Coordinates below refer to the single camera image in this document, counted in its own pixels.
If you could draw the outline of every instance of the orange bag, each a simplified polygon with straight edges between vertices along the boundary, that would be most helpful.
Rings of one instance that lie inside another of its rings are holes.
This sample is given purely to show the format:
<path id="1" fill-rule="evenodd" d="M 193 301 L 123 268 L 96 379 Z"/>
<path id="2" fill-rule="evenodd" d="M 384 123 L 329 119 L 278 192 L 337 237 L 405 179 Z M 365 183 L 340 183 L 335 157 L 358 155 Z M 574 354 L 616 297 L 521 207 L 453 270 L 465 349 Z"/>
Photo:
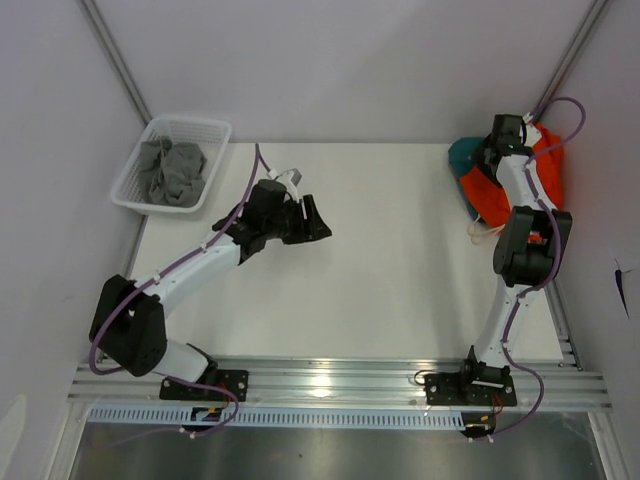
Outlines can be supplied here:
<path id="1" fill-rule="evenodd" d="M 552 134 L 540 124 L 535 124 L 542 138 L 533 146 L 534 153 L 560 142 L 558 135 Z M 536 170 L 545 192 L 556 205 L 563 209 L 564 191 L 562 187 L 561 168 L 564 158 L 563 147 L 558 147 L 536 158 Z M 507 223 L 511 215 L 511 206 L 504 190 L 494 184 L 474 166 L 469 173 L 460 177 L 467 200 L 491 228 Z"/>

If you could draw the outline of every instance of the white backdrop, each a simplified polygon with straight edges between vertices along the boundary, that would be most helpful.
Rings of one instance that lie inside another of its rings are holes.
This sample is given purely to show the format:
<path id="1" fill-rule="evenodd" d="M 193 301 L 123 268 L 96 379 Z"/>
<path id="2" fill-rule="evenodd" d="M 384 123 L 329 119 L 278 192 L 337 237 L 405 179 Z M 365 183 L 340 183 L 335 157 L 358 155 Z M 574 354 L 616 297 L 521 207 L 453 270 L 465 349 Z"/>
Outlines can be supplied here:
<path id="1" fill-rule="evenodd" d="M 109 188 L 142 125 L 73 1 L 2 2 L 0 63 L 0 416 L 26 395 L 6 478 L 31 480 L 55 451 L 102 284 L 136 234 L 139 216 Z"/>
<path id="2" fill-rule="evenodd" d="M 591 2 L 98 3 L 152 114 L 234 141 L 446 142 L 531 108 Z"/>
<path id="3" fill-rule="evenodd" d="M 614 2 L 562 93 L 587 109 L 583 132 L 567 147 L 567 208 L 573 231 L 560 271 L 572 334 L 589 369 L 601 371 L 626 434 L 631 478 L 640 478 L 640 3 Z M 551 108 L 546 121 L 567 134 L 572 106 Z M 614 272 L 623 277 L 627 316 Z"/>

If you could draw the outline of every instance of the gray cloth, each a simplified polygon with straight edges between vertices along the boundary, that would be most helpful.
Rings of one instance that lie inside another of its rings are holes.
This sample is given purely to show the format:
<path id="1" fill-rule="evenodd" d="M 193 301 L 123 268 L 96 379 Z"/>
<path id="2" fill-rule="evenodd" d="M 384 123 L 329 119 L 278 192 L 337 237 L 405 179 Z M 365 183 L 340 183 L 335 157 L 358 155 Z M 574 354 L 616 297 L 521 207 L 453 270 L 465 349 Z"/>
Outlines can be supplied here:
<path id="1" fill-rule="evenodd" d="M 204 189 L 202 169 L 206 161 L 195 143 L 172 145 L 165 137 L 143 142 L 138 182 L 145 200 L 156 205 L 192 207 Z"/>

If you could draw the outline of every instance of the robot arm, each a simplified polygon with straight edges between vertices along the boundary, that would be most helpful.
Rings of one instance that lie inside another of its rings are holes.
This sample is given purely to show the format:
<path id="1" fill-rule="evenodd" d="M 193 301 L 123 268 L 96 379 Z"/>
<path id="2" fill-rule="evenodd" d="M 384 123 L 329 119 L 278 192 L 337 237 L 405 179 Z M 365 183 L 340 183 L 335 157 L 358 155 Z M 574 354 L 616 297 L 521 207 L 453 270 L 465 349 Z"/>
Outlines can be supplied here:
<path id="1" fill-rule="evenodd" d="M 165 318 L 193 291 L 213 276 L 244 263 L 268 240 L 279 238 L 284 244 L 297 244 L 331 236 L 313 197 L 298 195 L 300 178 L 297 170 L 289 170 L 275 180 L 260 180 L 238 218 L 229 223 L 230 214 L 217 222 L 213 232 L 178 260 L 135 280 L 120 275 L 109 279 L 103 287 L 89 339 L 94 341 L 123 299 L 150 284 L 118 314 L 98 347 L 136 377 L 154 372 L 187 382 L 200 379 L 212 359 L 196 347 L 167 339 Z M 215 236 L 219 238 L 212 245 Z"/>
<path id="2" fill-rule="evenodd" d="M 510 357 L 539 286 L 557 273 L 554 263 L 572 224 L 571 214 L 559 212 L 545 193 L 531 161 L 528 144 L 535 143 L 534 133 L 535 127 L 520 116 L 496 115 L 491 134 L 471 156 L 485 176 L 504 188 L 512 210 L 493 255 L 498 282 L 487 323 L 458 373 L 425 376 L 430 405 L 491 407 L 495 396 L 505 406 L 517 403 L 505 351 Z"/>

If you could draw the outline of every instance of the white table surface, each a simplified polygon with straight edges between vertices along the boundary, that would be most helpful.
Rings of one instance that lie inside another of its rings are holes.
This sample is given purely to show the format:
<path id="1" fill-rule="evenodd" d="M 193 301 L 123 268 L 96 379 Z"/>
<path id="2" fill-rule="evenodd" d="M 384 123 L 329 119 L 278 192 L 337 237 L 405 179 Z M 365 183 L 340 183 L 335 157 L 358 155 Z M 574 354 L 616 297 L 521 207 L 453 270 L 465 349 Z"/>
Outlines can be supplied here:
<path id="1" fill-rule="evenodd" d="M 495 241 L 475 246 L 467 236 L 469 216 L 448 171 L 448 147 L 262 145 L 272 168 L 302 172 L 300 193 L 314 195 L 333 236 L 294 246 L 271 241 L 183 302 L 167 319 L 168 336 L 214 356 L 466 356 L 495 293 Z M 229 145 L 199 212 L 150 216 L 133 276 L 174 259 L 226 216 L 253 157 L 253 145 Z M 514 357 L 562 359 L 542 294 Z"/>

